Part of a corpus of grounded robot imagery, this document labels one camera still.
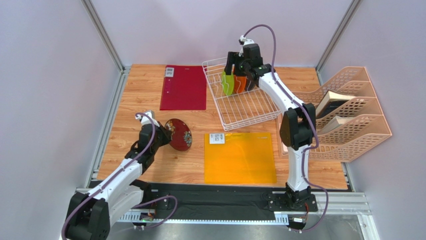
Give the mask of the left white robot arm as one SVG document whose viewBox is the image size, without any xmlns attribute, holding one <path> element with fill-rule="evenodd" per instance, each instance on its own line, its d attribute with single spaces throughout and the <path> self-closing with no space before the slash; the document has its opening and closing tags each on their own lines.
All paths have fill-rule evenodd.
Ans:
<svg viewBox="0 0 426 240">
<path fill-rule="evenodd" d="M 155 154 L 172 140 L 172 131 L 160 123 L 142 125 L 121 164 L 87 193 L 75 193 L 61 230 L 64 240 L 105 240 L 111 227 L 126 212 L 145 206 L 150 185 L 138 178 L 154 162 Z"/>
</svg>

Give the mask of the green plastic plate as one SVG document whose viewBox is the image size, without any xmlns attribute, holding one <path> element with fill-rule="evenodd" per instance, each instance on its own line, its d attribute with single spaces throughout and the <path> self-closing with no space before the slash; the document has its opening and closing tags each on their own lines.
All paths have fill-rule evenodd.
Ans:
<svg viewBox="0 0 426 240">
<path fill-rule="evenodd" d="M 225 71 L 221 74 L 221 84 L 223 93 L 226 96 L 231 96 L 234 93 L 235 80 L 232 73 L 227 74 Z"/>
</svg>

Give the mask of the red floral plate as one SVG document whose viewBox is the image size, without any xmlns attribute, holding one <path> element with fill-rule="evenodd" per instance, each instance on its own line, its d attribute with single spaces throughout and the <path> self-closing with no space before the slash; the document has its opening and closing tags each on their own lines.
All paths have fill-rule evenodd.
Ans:
<svg viewBox="0 0 426 240">
<path fill-rule="evenodd" d="M 169 144 L 173 149 L 180 152 L 190 149 L 193 136 L 190 128 L 184 121 L 178 118 L 169 119 L 165 124 L 165 128 L 171 131 L 171 141 Z"/>
</svg>

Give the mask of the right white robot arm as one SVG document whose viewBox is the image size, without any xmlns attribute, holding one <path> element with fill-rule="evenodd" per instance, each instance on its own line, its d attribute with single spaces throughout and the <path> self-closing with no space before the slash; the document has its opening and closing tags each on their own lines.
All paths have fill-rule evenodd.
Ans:
<svg viewBox="0 0 426 240">
<path fill-rule="evenodd" d="M 222 76 L 232 80 L 236 77 L 246 78 L 249 84 L 264 91 L 281 111 L 279 136 L 287 147 L 289 160 L 288 180 L 282 200 L 292 210 L 305 207 L 312 190 L 307 173 L 309 151 L 317 136 L 315 106 L 304 103 L 288 89 L 275 69 L 263 62 L 256 43 L 243 45 L 240 52 L 228 52 Z"/>
</svg>

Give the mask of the white wire dish rack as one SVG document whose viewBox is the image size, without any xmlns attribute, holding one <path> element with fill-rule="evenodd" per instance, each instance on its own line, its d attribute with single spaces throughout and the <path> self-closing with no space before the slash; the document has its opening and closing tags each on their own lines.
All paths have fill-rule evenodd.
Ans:
<svg viewBox="0 0 426 240">
<path fill-rule="evenodd" d="M 226 96 L 221 83 L 227 58 L 202 62 L 207 88 L 212 96 L 218 116 L 225 131 L 276 119 L 281 111 L 261 89 Z"/>
</svg>

